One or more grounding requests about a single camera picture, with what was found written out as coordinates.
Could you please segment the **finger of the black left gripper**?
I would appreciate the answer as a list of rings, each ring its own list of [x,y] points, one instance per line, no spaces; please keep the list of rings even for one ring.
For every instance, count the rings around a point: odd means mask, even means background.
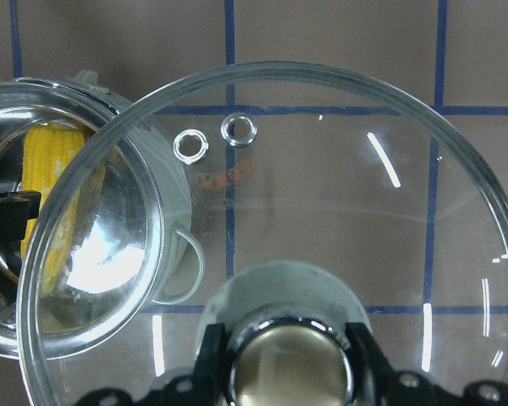
[[[24,239],[28,221],[37,219],[40,204],[37,191],[0,190],[0,244]]]

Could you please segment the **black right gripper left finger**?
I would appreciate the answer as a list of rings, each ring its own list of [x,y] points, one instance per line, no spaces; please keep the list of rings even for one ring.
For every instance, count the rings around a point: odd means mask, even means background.
[[[198,405],[228,405],[229,335],[223,323],[206,325],[192,371]]]

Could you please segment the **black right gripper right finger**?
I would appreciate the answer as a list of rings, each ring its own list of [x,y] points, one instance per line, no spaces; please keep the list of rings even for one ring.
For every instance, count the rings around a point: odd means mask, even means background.
[[[361,405],[380,405],[387,378],[394,373],[371,331],[360,322],[345,324],[350,343],[346,351],[354,379],[354,395]]]

